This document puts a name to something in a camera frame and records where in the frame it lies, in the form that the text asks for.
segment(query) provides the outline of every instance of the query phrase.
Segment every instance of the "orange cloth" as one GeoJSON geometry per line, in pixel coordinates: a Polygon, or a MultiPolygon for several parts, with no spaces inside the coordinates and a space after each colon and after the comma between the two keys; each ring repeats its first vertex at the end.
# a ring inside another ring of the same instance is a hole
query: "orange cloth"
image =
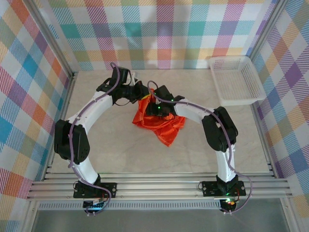
{"type": "Polygon", "coordinates": [[[152,130],[162,143],[166,146],[171,146],[179,129],[182,129],[184,126],[185,117],[172,114],[166,117],[148,116],[146,115],[146,108],[150,101],[155,102],[155,97],[150,95],[139,101],[139,109],[132,123],[138,127],[152,130]]]}

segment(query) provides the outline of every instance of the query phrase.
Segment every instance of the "black bracket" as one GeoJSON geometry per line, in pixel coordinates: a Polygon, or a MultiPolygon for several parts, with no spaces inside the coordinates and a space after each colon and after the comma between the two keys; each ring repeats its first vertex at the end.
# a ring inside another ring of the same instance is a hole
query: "black bracket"
{"type": "MultiPolygon", "coordinates": [[[[235,144],[238,130],[226,109],[220,106],[219,108],[214,110],[214,113],[223,123],[223,126],[227,132],[231,144],[235,144]]],[[[202,119],[202,124],[208,144],[215,151],[226,152],[226,150],[228,149],[227,140],[225,138],[222,128],[218,127],[217,123],[217,120],[212,115],[205,116],[202,119]]]]}
{"type": "MultiPolygon", "coordinates": [[[[148,88],[142,84],[141,81],[135,83],[134,86],[125,85],[127,80],[127,75],[130,74],[131,71],[126,68],[118,67],[120,72],[120,80],[117,87],[109,93],[112,97],[112,103],[115,104],[119,99],[126,98],[131,103],[135,103],[138,100],[141,100],[143,97],[149,94],[148,88]]],[[[100,86],[97,88],[97,92],[103,91],[107,92],[110,90],[117,82],[117,69],[114,67],[112,71],[112,77],[106,79],[100,86]]]]}
{"type": "Polygon", "coordinates": [[[220,211],[222,212],[233,212],[236,209],[236,205],[237,203],[231,204],[229,202],[227,202],[226,200],[220,200],[220,206],[221,209],[220,211]]]}
{"type": "MultiPolygon", "coordinates": [[[[55,125],[55,142],[54,151],[58,153],[62,159],[70,160],[71,151],[69,144],[69,131],[71,128],[69,121],[58,120],[55,125]]],[[[90,152],[90,145],[85,128],[82,125],[75,125],[73,128],[73,151],[74,163],[80,164],[83,162],[90,152]]]]}
{"type": "Polygon", "coordinates": [[[199,184],[201,190],[203,191],[204,197],[221,197],[226,196],[229,197],[237,197],[239,196],[246,196],[246,189],[244,186],[243,181],[238,181],[227,193],[223,193],[220,188],[218,187],[217,181],[202,181],[199,184]]]}
{"type": "MultiPolygon", "coordinates": [[[[176,96],[174,97],[166,86],[160,86],[154,91],[154,94],[159,98],[167,101],[175,101],[178,102],[181,99],[184,99],[183,96],[176,96]]],[[[146,108],[147,115],[154,115],[154,116],[168,116],[170,113],[176,116],[176,112],[174,106],[176,103],[167,103],[161,102],[160,104],[156,104],[155,102],[150,102],[146,108]]]]}
{"type": "MultiPolygon", "coordinates": [[[[100,175],[98,175],[98,178],[93,185],[108,189],[112,194],[112,198],[116,197],[117,183],[101,183],[101,177],[100,175]]],[[[77,181],[76,184],[74,185],[73,198],[85,199],[85,198],[108,198],[108,197],[109,195],[106,191],[99,188],[91,187],[80,181],[77,181]]]]}

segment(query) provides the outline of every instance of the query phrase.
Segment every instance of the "plastic basket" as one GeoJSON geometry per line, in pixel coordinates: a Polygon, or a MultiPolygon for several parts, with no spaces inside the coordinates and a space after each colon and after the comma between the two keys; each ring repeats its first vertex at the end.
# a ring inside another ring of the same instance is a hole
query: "plastic basket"
{"type": "Polygon", "coordinates": [[[209,64],[222,106],[248,105],[266,98],[257,71],[248,57],[212,57],[209,64]]]}

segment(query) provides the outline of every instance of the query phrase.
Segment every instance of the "plaid wallpaper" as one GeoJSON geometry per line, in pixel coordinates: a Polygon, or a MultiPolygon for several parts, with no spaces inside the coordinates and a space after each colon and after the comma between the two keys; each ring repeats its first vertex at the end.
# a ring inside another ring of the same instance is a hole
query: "plaid wallpaper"
{"type": "Polygon", "coordinates": [[[252,50],[277,0],[48,0],[81,70],[207,68],[252,50]]]}
{"type": "Polygon", "coordinates": [[[255,66],[267,94],[258,112],[270,152],[309,230],[308,0],[288,2],[255,66]]]}
{"type": "Polygon", "coordinates": [[[0,231],[16,231],[69,79],[21,0],[0,0],[0,231]]]}

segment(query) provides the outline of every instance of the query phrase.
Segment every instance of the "metal bracket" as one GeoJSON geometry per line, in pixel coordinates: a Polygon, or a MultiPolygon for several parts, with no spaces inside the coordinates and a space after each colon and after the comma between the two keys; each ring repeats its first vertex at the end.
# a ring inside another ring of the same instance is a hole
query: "metal bracket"
{"type": "Polygon", "coordinates": [[[200,183],[202,185],[202,191],[204,197],[221,197],[226,196],[229,197],[237,197],[238,192],[240,196],[246,196],[246,189],[243,181],[238,181],[228,192],[227,194],[223,194],[222,191],[218,188],[217,181],[202,181],[200,183]]]}
{"type": "Polygon", "coordinates": [[[225,200],[220,200],[220,211],[222,212],[233,212],[236,209],[237,203],[235,204],[228,204],[225,200]]]}
{"type": "MultiPolygon", "coordinates": [[[[112,194],[112,198],[116,197],[117,183],[97,183],[96,185],[108,189],[112,194]]],[[[108,198],[108,197],[109,195],[106,191],[101,190],[99,188],[88,186],[80,181],[76,182],[76,184],[74,185],[73,198],[85,199],[85,198],[108,198]]]]}

